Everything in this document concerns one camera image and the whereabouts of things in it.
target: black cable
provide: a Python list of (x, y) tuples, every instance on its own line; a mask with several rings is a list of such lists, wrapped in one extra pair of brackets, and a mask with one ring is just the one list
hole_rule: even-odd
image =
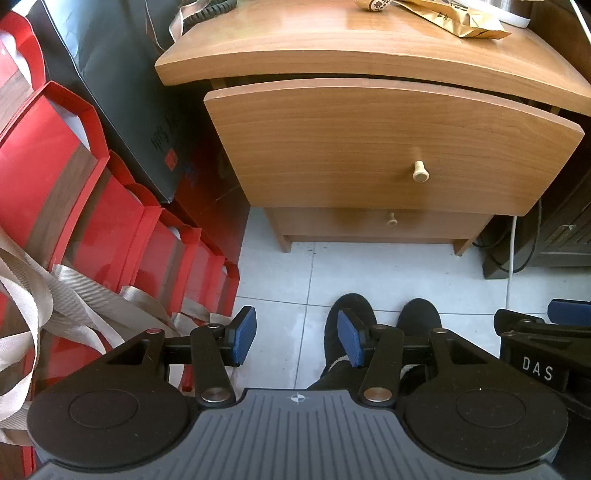
[(198, 23), (205, 22), (206, 20), (217, 17), (221, 14), (226, 14), (229, 11), (234, 10), (237, 5), (238, 0), (213, 0), (203, 10), (185, 18), (184, 29), (187, 31)]
[(507, 224), (507, 228), (505, 228), (505, 231), (503, 232), (503, 234), (499, 237), (498, 240), (496, 240), (495, 242), (491, 243), (490, 245), (479, 245), (476, 242), (472, 242), (472, 245), (474, 245), (475, 247), (478, 248), (495, 248), (497, 245), (499, 245), (507, 236), (507, 234), (511, 232), (511, 222), (509, 222)]
[[(513, 274), (519, 273), (525, 267), (527, 267), (528, 263), (530, 263), (531, 257), (534, 256), (535, 247), (538, 244), (538, 239), (540, 237), (541, 228), (542, 228), (542, 199), (538, 200), (538, 226), (537, 226), (537, 229), (535, 230), (534, 244), (531, 246), (531, 252), (527, 256), (527, 258), (525, 259), (525, 262), (523, 263), (523, 265), (520, 266), (519, 268), (516, 268), (515, 270), (513, 270)], [(497, 268), (499, 270), (501, 270), (505, 273), (509, 273), (509, 270), (504, 268), (503, 265), (495, 257), (493, 257), (492, 254), (488, 250), (485, 250), (485, 253), (486, 253), (486, 256), (491, 259), (491, 261), (497, 266)]]

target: metal screw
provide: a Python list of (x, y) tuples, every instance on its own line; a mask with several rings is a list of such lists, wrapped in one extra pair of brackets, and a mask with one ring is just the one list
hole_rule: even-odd
[(380, 403), (390, 400), (390, 398), (392, 398), (392, 392), (387, 388), (372, 387), (364, 391), (363, 396), (370, 402)]
[(221, 403), (230, 398), (230, 392), (227, 388), (212, 387), (201, 394), (201, 398), (209, 403)]

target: dark wooden cabinet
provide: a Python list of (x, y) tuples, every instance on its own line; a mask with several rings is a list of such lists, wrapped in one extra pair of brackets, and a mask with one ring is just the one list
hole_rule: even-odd
[[(545, 267), (591, 266), (591, 118), (561, 111), (560, 116), (577, 122), (585, 131), (567, 164), (542, 196), (542, 221), (534, 254), (528, 265)], [(510, 217), (496, 217), (483, 232), (481, 243), (490, 245), (506, 230)], [(515, 268), (530, 255), (538, 223), (538, 206), (518, 219), (515, 235)], [(488, 251), (483, 272), (486, 278), (506, 278), (491, 259), (508, 269), (509, 235)]]
[[(583, 16), (591, 25), (588, 8)], [(535, 2), (530, 28), (566, 58), (588, 81), (591, 81), (591, 45), (567, 0)], [(591, 266), (591, 118), (562, 110), (560, 116), (579, 124), (585, 131), (567, 164), (541, 198), (540, 234), (536, 240), (538, 206), (518, 219), (515, 235), (515, 265), (519, 268), (535, 250), (528, 265), (545, 267)], [(504, 240), (488, 250), (483, 264), (485, 278), (506, 278), (497, 263), (508, 269), (511, 218), (491, 220), (479, 242), (490, 245), (501, 236)]]

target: white tile floor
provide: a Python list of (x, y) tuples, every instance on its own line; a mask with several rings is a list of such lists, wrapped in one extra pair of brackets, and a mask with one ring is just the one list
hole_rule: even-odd
[[(245, 387), (306, 388), (324, 368), (323, 331), (342, 294), (364, 295), (379, 323), (395, 325), (403, 305), (430, 300), (443, 326), (498, 355), (493, 314), (505, 280), (484, 280), (480, 252), (451, 245), (294, 243), (284, 254), (261, 209), (252, 209), (239, 261), (234, 308), (256, 308), (255, 341), (235, 374)], [(591, 270), (527, 268), (514, 277), (511, 309), (545, 316), (554, 298), (591, 299)]]

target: gray textured base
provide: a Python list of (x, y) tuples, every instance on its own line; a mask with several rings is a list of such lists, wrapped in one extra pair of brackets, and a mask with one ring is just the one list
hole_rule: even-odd
[(237, 406), (199, 416), (174, 450), (119, 473), (41, 468), (34, 480), (558, 480), (548, 464), (489, 475), (432, 458), (396, 416), (353, 402), (346, 391), (249, 390)]

